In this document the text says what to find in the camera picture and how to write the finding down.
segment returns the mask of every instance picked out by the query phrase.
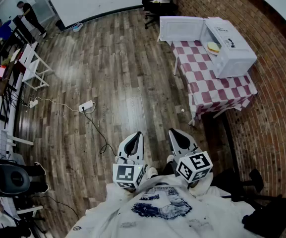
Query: blue shirt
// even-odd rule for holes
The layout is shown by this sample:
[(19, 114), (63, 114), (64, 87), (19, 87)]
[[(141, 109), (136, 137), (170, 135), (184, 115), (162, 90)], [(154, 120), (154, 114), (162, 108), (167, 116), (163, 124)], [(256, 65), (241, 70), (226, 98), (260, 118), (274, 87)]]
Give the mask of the blue shirt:
[(7, 40), (10, 35), (12, 34), (12, 30), (9, 27), (10, 20), (8, 22), (5, 22), (1, 27), (0, 27), (0, 38), (3, 38), (4, 40)]

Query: red brick wall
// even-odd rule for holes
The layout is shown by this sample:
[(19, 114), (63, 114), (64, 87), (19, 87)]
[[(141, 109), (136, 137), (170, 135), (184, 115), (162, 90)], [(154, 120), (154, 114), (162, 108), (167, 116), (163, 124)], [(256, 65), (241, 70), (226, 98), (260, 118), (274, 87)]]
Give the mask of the red brick wall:
[(176, 2), (180, 15), (229, 20), (258, 57), (249, 72), (258, 95), (245, 110), (227, 111), (227, 117), (242, 179), (257, 168), (262, 194), (286, 197), (286, 21), (263, 0)]

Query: microwave door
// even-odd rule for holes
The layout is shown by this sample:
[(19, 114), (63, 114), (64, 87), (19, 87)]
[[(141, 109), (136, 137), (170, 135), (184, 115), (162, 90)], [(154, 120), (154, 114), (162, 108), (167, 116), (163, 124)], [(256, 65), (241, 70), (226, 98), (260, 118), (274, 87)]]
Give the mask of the microwave door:
[(205, 20), (198, 17), (160, 17), (161, 41), (199, 41)]

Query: power strip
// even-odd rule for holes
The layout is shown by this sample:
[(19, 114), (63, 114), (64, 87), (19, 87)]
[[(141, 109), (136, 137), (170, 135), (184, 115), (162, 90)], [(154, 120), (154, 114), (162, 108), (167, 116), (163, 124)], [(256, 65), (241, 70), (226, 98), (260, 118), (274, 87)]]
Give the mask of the power strip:
[(86, 103), (83, 103), (79, 106), (79, 111), (80, 112), (84, 112), (86, 111), (87, 109), (90, 109), (93, 107), (93, 101), (88, 101)]
[(30, 108), (32, 109), (34, 106), (38, 104), (38, 100), (30, 101)]

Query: box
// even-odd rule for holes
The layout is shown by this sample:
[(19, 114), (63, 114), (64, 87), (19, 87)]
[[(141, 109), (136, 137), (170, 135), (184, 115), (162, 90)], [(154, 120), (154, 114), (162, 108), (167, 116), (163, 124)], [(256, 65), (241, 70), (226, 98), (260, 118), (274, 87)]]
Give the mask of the box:
[(113, 164), (113, 182), (121, 188), (138, 188), (144, 174), (144, 165)]
[(176, 171), (188, 182), (204, 178), (213, 164), (207, 152), (195, 153), (179, 159)]
[(79, 24), (76, 24), (76, 25), (72, 28), (72, 30), (73, 30), (74, 32), (79, 32), (79, 30), (80, 30), (82, 27), (83, 27), (83, 24), (82, 24), (82, 23), (79, 23)]

